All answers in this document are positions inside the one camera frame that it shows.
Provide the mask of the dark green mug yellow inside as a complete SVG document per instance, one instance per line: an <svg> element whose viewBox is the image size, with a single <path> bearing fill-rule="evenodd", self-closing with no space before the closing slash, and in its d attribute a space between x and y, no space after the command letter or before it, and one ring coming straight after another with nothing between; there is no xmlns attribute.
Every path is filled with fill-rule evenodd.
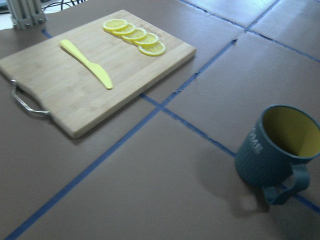
<svg viewBox="0 0 320 240"><path fill-rule="evenodd" d="M283 205L308 188L307 163L320 155L320 125L307 113L277 104L266 108L235 156L238 175L262 189L269 205Z"/></svg>

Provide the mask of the yellow plastic knife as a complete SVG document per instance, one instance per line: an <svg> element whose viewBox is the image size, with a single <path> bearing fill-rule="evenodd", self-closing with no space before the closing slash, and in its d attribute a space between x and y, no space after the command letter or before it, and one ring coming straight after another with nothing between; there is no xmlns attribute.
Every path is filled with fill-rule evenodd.
<svg viewBox="0 0 320 240"><path fill-rule="evenodd" d="M63 39L59 44L67 53L88 68L108 90L111 90L114 87L108 73L99 64L88 60L70 40Z"/></svg>

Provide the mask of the aluminium frame post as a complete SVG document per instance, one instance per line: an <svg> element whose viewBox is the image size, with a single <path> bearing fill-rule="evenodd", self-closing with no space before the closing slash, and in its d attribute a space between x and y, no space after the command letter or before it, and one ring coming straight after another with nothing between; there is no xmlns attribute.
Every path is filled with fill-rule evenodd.
<svg viewBox="0 0 320 240"><path fill-rule="evenodd" d="M16 29L25 30L47 21L40 0L7 0L6 3Z"/></svg>

